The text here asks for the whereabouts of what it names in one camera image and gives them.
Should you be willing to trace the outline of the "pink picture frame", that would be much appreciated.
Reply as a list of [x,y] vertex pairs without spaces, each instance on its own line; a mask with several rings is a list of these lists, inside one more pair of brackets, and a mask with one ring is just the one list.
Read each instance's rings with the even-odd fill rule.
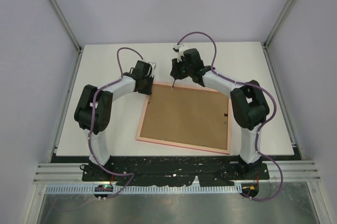
[[228,155],[231,134],[227,95],[210,88],[155,83],[145,101],[136,140]]

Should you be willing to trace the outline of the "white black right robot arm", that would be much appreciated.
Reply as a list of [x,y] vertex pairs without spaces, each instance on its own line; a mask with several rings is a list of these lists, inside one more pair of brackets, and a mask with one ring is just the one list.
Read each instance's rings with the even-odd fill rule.
[[170,75],[175,80],[191,78],[202,87],[211,88],[231,100],[233,117],[241,127],[241,150],[238,156],[239,175],[250,179],[261,167],[261,155],[256,147],[260,145],[258,128],[270,113],[259,82],[237,82],[217,73],[211,66],[205,66],[195,48],[174,46],[177,58],[172,59]]

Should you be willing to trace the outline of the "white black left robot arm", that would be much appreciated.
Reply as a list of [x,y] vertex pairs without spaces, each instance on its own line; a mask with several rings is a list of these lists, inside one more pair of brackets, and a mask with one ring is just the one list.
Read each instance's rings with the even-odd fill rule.
[[85,175],[106,181],[119,176],[111,167],[111,155],[107,150],[105,130],[110,122],[112,104],[129,93],[152,94],[156,63],[137,61],[129,72],[100,88],[86,85],[74,113],[74,119],[87,134],[90,151],[88,165],[81,168]]

